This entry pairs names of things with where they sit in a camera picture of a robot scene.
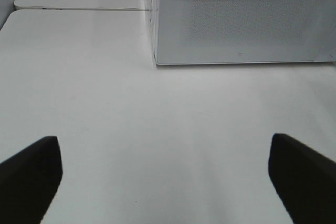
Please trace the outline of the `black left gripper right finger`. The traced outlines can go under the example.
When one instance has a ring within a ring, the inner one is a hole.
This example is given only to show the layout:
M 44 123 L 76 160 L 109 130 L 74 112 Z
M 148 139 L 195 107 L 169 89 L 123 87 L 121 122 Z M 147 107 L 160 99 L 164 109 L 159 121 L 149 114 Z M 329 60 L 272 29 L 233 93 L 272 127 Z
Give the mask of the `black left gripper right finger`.
M 268 175 L 293 223 L 335 223 L 335 162 L 297 139 L 276 133 Z

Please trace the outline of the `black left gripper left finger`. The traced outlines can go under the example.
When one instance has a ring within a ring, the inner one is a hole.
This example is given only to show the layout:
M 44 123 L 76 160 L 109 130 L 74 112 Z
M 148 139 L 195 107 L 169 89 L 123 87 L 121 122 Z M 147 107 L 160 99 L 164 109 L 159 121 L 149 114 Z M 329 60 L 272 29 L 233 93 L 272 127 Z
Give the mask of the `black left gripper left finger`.
M 43 137 L 1 162 L 1 223 L 41 223 L 62 175 L 55 136 Z

